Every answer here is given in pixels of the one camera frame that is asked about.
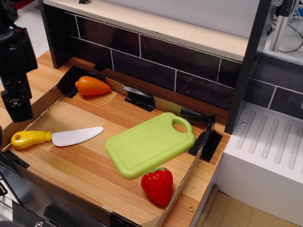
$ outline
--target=orange carrot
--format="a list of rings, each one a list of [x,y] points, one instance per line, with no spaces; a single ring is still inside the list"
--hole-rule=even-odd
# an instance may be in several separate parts
[[[108,84],[89,76],[81,77],[76,82],[75,86],[78,89],[79,93],[84,96],[100,95],[111,90]]]

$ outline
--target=strawberry calyx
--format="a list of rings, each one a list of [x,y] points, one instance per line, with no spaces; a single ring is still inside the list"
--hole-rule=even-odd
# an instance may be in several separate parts
[[[149,171],[149,173],[154,173],[156,172],[157,170],[163,170],[163,171],[167,171],[167,169],[165,167],[160,167],[160,168],[153,168]]]

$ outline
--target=wooden shelf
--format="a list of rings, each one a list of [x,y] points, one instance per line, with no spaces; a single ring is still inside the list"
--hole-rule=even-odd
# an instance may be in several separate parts
[[[158,16],[104,0],[79,4],[74,0],[44,0],[44,4],[98,21],[150,35],[189,48],[243,61],[248,39]]]

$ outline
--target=green cutting board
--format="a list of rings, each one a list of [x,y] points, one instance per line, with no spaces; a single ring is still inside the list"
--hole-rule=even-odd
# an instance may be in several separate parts
[[[181,124],[180,132],[173,124]],[[194,146],[190,123],[173,113],[163,113],[112,138],[105,150],[121,176],[134,179]]]

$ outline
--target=toy strawberry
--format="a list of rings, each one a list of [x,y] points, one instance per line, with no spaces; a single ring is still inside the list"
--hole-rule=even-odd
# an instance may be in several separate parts
[[[172,185],[172,174],[164,167],[152,169],[141,180],[141,187],[146,194],[163,207],[169,204]]]

